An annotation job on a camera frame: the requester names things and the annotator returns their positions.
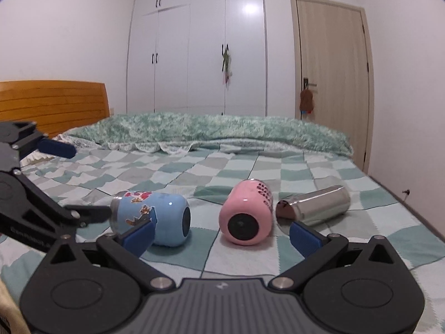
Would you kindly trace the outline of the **wooden headboard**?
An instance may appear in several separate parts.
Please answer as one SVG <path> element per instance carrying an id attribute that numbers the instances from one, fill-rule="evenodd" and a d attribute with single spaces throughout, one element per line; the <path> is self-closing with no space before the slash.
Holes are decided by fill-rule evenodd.
<path id="1" fill-rule="evenodd" d="M 1 120 L 34 121 L 55 137 L 108 118 L 104 83 L 60 80 L 1 82 Z"/>

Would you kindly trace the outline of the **stainless steel cup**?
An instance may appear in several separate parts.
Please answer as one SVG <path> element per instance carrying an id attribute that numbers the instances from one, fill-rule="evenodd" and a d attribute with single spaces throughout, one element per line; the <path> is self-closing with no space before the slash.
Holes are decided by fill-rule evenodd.
<path id="1" fill-rule="evenodd" d="M 318 225 L 345 214 L 350 205 L 348 190 L 343 185 L 333 185 L 282 198 L 276 205 L 275 215 L 279 224 L 303 222 L 305 225 Z"/>

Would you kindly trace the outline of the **pink cup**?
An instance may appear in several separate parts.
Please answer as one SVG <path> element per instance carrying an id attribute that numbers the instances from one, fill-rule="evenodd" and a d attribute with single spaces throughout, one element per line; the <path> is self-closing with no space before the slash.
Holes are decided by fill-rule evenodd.
<path id="1" fill-rule="evenodd" d="M 219 212 L 219 228 L 227 241 L 241 246 L 263 242 L 273 225 L 273 197 L 263 181 L 238 183 Z"/>

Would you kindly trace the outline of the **brown plush toy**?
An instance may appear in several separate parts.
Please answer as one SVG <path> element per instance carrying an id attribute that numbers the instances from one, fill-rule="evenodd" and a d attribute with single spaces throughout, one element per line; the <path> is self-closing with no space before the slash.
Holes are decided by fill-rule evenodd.
<path id="1" fill-rule="evenodd" d="M 313 110 L 313 92 L 310 89 L 306 88 L 300 93 L 300 112 L 302 114 L 311 114 Z"/>

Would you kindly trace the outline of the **checkered green bed sheet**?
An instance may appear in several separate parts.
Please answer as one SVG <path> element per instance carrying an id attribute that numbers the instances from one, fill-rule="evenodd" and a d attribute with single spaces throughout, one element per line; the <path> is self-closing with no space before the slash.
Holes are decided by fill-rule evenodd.
<path id="1" fill-rule="evenodd" d="M 152 247 L 145 261 L 183 277 L 263 277 L 285 271 L 301 257 L 279 229 L 255 248 L 228 244 L 218 229 L 218 214 L 232 188 L 253 178 L 274 199 L 332 185 L 350 194 L 348 212 L 321 226 L 355 242 L 386 236 L 426 297 L 418 333 L 444 331 L 444 242 L 349 159 L 323 153 L 226 153 L 196 149 L 183 157 L 93 150 L 72 159 L 29 160 L 23 172 L 58 203 L 104 203 L 124 190 L 182 195 L 192 212 L 191 236 L 174 249 Z"/>

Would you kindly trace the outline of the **white wardrobe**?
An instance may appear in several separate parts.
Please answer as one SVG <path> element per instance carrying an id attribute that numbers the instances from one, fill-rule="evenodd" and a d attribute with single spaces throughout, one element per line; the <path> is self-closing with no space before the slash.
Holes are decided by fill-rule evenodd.
<path id="1" fill-rule="evenodd" d="M 264 116 L 263 0 L 134 0 L 126 109 Z M 222 46 L 232 57 L 223 82 Z"/>

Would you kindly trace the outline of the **green hanging ornament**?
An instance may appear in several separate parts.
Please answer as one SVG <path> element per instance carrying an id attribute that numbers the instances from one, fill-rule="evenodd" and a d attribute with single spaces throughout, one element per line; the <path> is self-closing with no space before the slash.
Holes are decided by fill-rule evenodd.
<path id="1" fill-rule="evenodd" d="M 222 46 L 222 61 L 223 61 L 222 62 L 223 82 L 225 85 L 228 85 L 230 82 L 230 78 L 232 76 L 232 71 L 231 71 L 232 57 L 228 45 Z"/>

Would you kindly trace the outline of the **blue cartoon cup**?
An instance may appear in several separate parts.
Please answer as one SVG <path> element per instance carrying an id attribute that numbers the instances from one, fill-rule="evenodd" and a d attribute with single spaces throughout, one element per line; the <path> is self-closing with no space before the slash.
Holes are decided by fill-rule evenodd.
<path id="1" fill-rule="evenodd" d="M 154 244 L 179 247 L 189 236 L 188 201 L 177 194 L 156 191 L 122 191 L 111 201 L 110 227 L 123 234 L 148 217 L 155 224 Z"/>

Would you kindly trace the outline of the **green floral quilt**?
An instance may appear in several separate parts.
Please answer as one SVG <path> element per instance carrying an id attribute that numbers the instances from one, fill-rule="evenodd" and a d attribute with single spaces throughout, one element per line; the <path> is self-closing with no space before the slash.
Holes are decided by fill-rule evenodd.
<path id="1" fill-rule="evenodd" d="M 303 149 L 352 157 L 348 137 L 318 124 L 282 117 L 156 112 L 116 115 L 76 127 L 57 139 L 78 148 L 186 154 L 221 149 Z"/>

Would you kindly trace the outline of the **wooden door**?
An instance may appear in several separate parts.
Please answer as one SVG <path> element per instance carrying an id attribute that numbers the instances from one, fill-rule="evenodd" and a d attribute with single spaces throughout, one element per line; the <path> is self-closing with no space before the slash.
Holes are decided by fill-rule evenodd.
<path id="1" fill-rule="evenodd" d="M 331 0 L 291 0 L 295 51 L 295 116 L 343 132 L 362 170 L 373 138 L 373 56 L 365 10 Z M 314 110 L 300 112 L 303 79 L 316 83 Z"/>

